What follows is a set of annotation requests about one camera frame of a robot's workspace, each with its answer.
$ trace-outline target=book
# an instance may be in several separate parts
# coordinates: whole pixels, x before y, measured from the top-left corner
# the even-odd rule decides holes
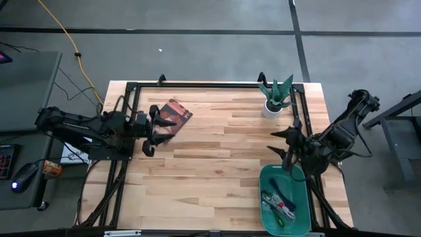
[[[158,134],[173,134],[182,128],[182,126],[193,116],[193,113],[180,105],[174,99],[170,99],[164,107],[159,111],[161,118],[176,122],[177,125],[167,127],[157,127]]]

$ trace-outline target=green plastic bin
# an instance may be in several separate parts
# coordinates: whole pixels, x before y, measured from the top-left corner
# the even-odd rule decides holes
[[[300,167],[294,166],[292,175],[295,179],[304,179],[304,173]],[[275,189],[269,183],[269,179],[275,179],[282,194],[292,201],[296,206],[294,211],[295,220],[291,225],[281,228],[275,221],[273,212],[262,208],[260,197],[260,218],[263,227],[274,236],[303,236],[310,231],[310,211],[309,200],[307,199],[307,189],[305,182],[294,181],[288,172],[284,171],[279,164],[266,165],[260,172],[259,193],[266,190],[276,194]]]

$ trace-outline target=desk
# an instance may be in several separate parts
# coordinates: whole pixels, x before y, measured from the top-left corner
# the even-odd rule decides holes
[[[11,53],[13,62],[0,65],[0,141],[16,135],[5,144],[18,144],[11,178],[26,163],[49,157],[51,138],[34,134],[38,110],[46,107],[59,68],[61,53]],[[11,180],[0,180],[0,210],[39,207],[45,189],[42,162],[28,189],[15,194]]]
[[[0,132],[36,130],[38,109],[46,107],[61,53],[11,53],[0,65]]]
[[[126,81],[111,81],[104,109],[111,111]],[[329,125],[321,84],[305,84],[314,133]],[[276,120],[262,118],[264,95],[255,89],[142,88],[139,110],[179,101],[193,117],[154,157],[135,144],[122,196],[118,228],[161,230],[264,230],[259,212],[259,172],[280,158],[267,145],[287,148],[270,132],[293,122],[292,108]],[[302,116],[301,102],[298,100]],[[91,171],[83,194],[82,219],[95,209],[105,191],[110,162]],[[329,167],[322,175],[324,193],[333,208],[353,225],[343,179]],[[315,199],[318,222],[322,223]]]
[[[16,136],[0,136],[0,140],[14,138]],[[19,169],[26,163],[46,159],[50,155],[51,138],[43,134],[30,134],[10,139],[6,144],[19,144],[20,150],[14,161],[12,172],[13,177]],[[34,176],[28,189],[21,194],[16,194],[11,190],[11,179],[0,180],[0,210],[24,209],[29,207],[39,207],[44,195],[46,180],[42,173],[43,162],[38,162],[38,172]]]

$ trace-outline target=metal bracket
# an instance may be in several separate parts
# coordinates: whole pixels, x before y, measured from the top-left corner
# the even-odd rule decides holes
[[[304,85],[303,84],[292,84],[292,87],[296,89],[299,93],[304,93]]]
[[[165,75],[161,74],[158,79],[158,86],[162,86],[162,82],[165,81]]]
[[[268,87],[268,81],[266,80],[266,76],[263,72],[260,72],[257,82],[262,82],[264,86]]]
[[[137,82],[127,82],[126,84],[126,92],[131,92],[134,88],[136,88]]]
[[[132,237],[141,235],[142,230],[114,230],[104,232],[104,237]]]

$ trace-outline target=wooden table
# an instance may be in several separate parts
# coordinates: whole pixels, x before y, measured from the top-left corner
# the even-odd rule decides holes
[[[111,111],[127,81],[111,81],[104,110]],[[314,133],[329,125],[321,84],[305,84]],[[261,168],[280,163],[267,145],[287,149],[270,132],[292,125],[292,108],[276,120],[262,118],[264,95],[257,88],[142,88],[139,110],[175,99],[193,117],[154,157],[138,140],[129,162],[118,228],[166,230],[264,230],[260,222],[258,179]],[[297,104],[302,116],[301,102]],[[86,182],[82,220],[104,195],[109,161],[101,161]],[[339,216],[352,226],[342,176],[335,167],[322,175],[324,193]],[[314,197],[319,224],[322,217]]]

